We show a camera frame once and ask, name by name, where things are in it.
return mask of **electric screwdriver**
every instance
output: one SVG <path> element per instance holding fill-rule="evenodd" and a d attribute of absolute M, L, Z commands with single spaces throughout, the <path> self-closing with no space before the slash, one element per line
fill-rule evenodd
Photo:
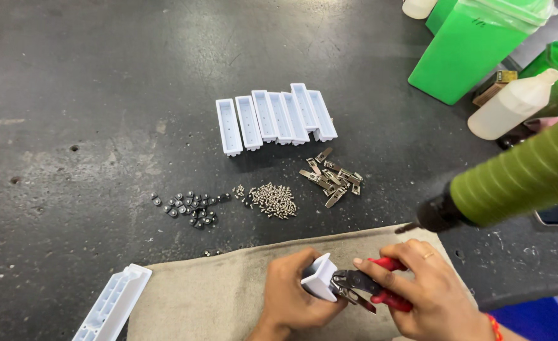
<path fill-rule="evenodd" d="M 443 193 L 418 207 L 396 230 L 433 232 L 459 225 L 490 226 L 558 203 L 558 123 L 508 151 L 456 175 Z"/>

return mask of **blue bin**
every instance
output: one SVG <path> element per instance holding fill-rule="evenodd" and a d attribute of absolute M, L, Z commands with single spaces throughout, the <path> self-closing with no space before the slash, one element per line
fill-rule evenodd
<path fill-rule="evenodd" d="M 505 306 L 490 314 L 530 341 L 558 340 L 558 297 Z"/>

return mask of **white plastic frame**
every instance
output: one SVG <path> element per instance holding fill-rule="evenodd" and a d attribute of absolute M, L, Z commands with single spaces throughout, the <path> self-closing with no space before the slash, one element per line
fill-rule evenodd
<path fill-rule="evenodd" d="M 302 118 L 298 101 L 295 100 L 294 95 L 290 92 L 281 92 L 281 95 L 286 107 L 288 108 L 289 117 L 291 119 L 290 122 L 292 123 L 292 129 L 294 130 L 292 144 L 298 146 L 298 144 L 304 144 L 310 141 L 309 132 L 305 129 L 305 120 Z"/>
<path fill-rule="evenodd" d="M 303 271 L 303 279 L 300 285 L 317 298 L 322 298 L 331 302 L 338 299 L 329 288 L 329 282 L 332 276 L 338 270 L 331 260 L 329 260 L 329 252 L 315 259 L 313 264 Z"/>
<path fill-rule="evenodd" d="M 216 99 L 216 110 L 222 137 L 222 150 L 230 157 L 237 156 L 243 151 L 243 144 L 241 144 L 233 99 Z"/>
<path fill-rule="evenodd" d="M 260 136 L 264 142 L 270 143 L 279 137 L 279 128 L 273 110 L 270 108 L 270 98 L 266 90 L 252 90 L 253 105 L 256 108 Z"/>
<path fill-rule="evenodd" d="M 290 87 L 292 88 L 292 94 L 296 96 L 298 100 L 302 119 L 305 121 L 306 131 L 313 132 L 319 129 L 319 121 L 315 115 L 315 109 L 311 101 L 311 96 L 306 90 L 306 85 L 304 83 L 291 83 Z"/>
<path fill-rule="evenodd" d="M 145 289 L 152 270 L 130 264 L 110 276 L 73 341 L 114 341 Z"/>
<path fill-rule="evenodd" d="M 263 142 L 262 136 L 260 136 L 260 127 L 258 126 L 258 118 L 256 117 L 256 109 L 253 106 L 252 97 L 235 97 L 235 103 L 237 103 L 237 114 L 239 115 L 243 145 L 251 152 L 260 149 Z"/>
<path fill-rule="evenodd" d="M 318 90 L 309 90 L 308 92 L 311 97 L 311 102 L 313 103 L 313 108 L 315 109 L 314 112 L 317 116 L 317 121 L 319 122 L 319 129 L 313 132 L 315 141 L 325 142 L 338 137 L 332 118 L 329 117 L 328 108 L 325 106 L 323 96 L 321 96 L 321 92 Z"/>
<path fill-rule="evenodd" d="M 292 119 L 288 113 L 288 106 L 285 104 L 285 100 L 281 96 L 280 92 L 269 92 L 270 108 L 275 114 L 275 120 L 277 122 L 277 131 L 279 136 L 275 143 L 285 145 L 289 144 L 294 140 L 294 128 L 292 127 Z"/>

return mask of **hand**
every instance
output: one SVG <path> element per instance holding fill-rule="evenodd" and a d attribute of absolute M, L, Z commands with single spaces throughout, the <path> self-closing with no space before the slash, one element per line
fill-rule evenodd
<path fill-rule="evenodd" d="M 316 298 L 306 292 L 302 272 L 321 254 L 305 248 L 269 263 L 264 286 L 264 308 L 258 325 L 248 340 L 284 340 L 291 329 L 321 327 L 330 322 L 348 302 Z"/>
<path fill-rule="evenodd" d="M 454 270 L 429 243 L 410 239 L 382 248 L 380 255 L 399 259 L 415 279 L 395 275 L 369 260 L 354 259 L 353 264 L 413 304 L 408 313 L 389 308 L 405 337 L 418 341 L 495 340 L 487 316 L 468 300 Z"/>

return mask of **black work table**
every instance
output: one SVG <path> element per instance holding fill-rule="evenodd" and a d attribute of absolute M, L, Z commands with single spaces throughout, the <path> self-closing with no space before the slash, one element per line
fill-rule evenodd
<path fill-rule="evenodd" d="M 130 263 L 409 221 L 499 152 L 468 131 L 468 98 L 407 83 L 431 39 L 398 1 L 0 3 L 0 340 L 72 338 Z M 225 156 L 214 101 L 291 82 L 321 91 L 338 138 Z M 332 209 L 298 175 L 329 146 L 365 178 Z M 233 199 L 197 230 L 149 199 L 267 182 L 291 187 L 297 217 Z M 441 239 L 483 309 L 558 294 L 558 229 L 522 217 Z"/>

